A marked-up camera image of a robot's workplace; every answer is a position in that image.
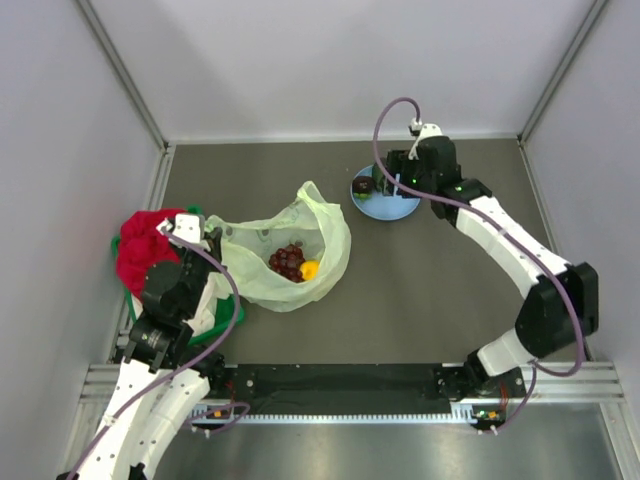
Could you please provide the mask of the green avocado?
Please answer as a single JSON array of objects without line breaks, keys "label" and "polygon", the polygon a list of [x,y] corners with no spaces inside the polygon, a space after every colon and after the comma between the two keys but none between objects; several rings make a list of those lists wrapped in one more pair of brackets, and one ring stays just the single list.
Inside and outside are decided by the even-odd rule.
[{"label": "green avocado", "polygon": [[372,182],[373,182],[373,187],[374,190],[376,192],[378,192],[381,195],[386,195],[386,182],[387,179],[385,177],[385,175],[383,174],[383,172],[381,171],[381,169],[379,168],[379,165],[374,162],[371,165],[371,173],[370,173]]}]

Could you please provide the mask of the dark purple fig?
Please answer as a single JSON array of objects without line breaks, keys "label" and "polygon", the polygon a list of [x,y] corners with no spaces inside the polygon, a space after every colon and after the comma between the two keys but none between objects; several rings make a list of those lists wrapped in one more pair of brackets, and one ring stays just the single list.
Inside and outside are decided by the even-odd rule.
[{"label": "dark purple fig", "polygon": [[357,176],[352,181],[351,191],[356,198],[370,198],[375,191],[375,182],[370,176]]}]

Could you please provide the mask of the light green plastic bag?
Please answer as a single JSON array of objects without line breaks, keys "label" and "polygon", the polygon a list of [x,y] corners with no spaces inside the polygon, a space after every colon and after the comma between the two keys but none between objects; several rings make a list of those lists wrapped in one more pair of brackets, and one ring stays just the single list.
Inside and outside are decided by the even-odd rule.
[{"label": "light green plastic bag", "polygon": [[351,232],[342,209],[311,181],[274,217],[229,223],[212,215],[205,230],[215,229],[222,233],[222,263],[240,296],[274,312],[320,300],[348,266]]}]

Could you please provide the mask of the red grape bunch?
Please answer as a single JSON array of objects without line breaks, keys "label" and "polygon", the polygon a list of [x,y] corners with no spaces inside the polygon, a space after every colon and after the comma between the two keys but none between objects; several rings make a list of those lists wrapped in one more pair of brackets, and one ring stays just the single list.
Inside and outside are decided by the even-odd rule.
[{"label": "red grape bunch", "polygon": [[299,271],[300,265],[305,262],[302,249],[295,244],[289,244],[277,249],[267,262],[268,267],[276,274],[294,283],[303,281]]}]

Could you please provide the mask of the yellow orange fruit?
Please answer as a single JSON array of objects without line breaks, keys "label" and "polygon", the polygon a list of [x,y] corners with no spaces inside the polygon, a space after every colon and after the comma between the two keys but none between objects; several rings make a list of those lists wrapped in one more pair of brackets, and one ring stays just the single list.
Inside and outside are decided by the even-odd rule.
[{"label": "yellow orange fruit", "polygon": [[299,267],[301,278],[304,281],[310,281],[314,279],[318,273],[318,270],[319,262],[317,260],[307,260],[303,262]]}]

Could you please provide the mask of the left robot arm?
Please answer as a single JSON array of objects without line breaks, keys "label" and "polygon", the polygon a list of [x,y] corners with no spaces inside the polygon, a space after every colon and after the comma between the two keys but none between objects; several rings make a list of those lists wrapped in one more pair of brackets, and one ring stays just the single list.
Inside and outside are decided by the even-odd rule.
[{"label": "left robot arm", "polygon": [[141,311],[124,350],[114,392],[94,438],[65,479],[151,479],[188,414],[226,387],[220,360],[186,363],[201,353],[193,337],[215,325],[215,262],[221,233],[203,216],[179,213],[157,227],[177,262],[145,273]]}]

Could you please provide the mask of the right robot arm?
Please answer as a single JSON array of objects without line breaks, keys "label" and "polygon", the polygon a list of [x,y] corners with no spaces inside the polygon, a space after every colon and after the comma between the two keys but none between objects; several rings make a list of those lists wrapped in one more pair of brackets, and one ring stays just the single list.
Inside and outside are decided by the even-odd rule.
[{"label": "right robot arm", "polygon": [[412,147],[391,150],[377,164],[383,193],[429,200],[436,217],[483,249],[523,298],[514,326],[467,356],[456,398],[490,395],[502,385],[503,374],[571,344],[577,347],[576,360],[584,361],[584,340],[599,328],[596,270],[544,247],[488,187],[464,177],[455,145],[439,126],[413,119],[409,131]]}]

